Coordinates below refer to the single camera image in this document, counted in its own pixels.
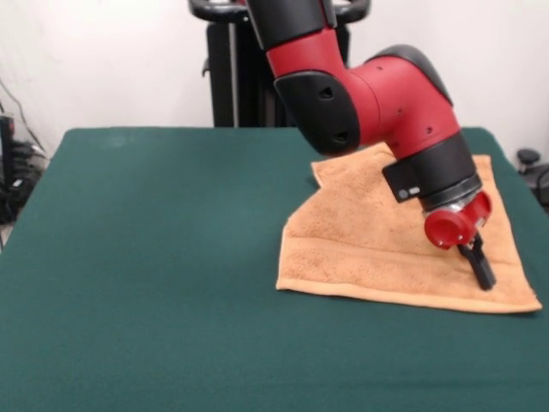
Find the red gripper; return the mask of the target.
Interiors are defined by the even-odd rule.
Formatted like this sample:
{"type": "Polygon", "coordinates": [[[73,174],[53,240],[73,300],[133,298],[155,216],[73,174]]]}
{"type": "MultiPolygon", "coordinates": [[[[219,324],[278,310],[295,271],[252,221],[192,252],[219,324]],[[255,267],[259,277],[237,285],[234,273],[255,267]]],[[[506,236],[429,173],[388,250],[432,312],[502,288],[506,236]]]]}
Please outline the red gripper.
{"type": "Polygon", "coordinates": [[[481,290],[491,290],[497,283],[491,264],[484,252],[480,229],[492,213],[492,201],[485,191],[450,203],[425,215],[425,235],[438,248],[457,247],[473,270],[481,290]]]}

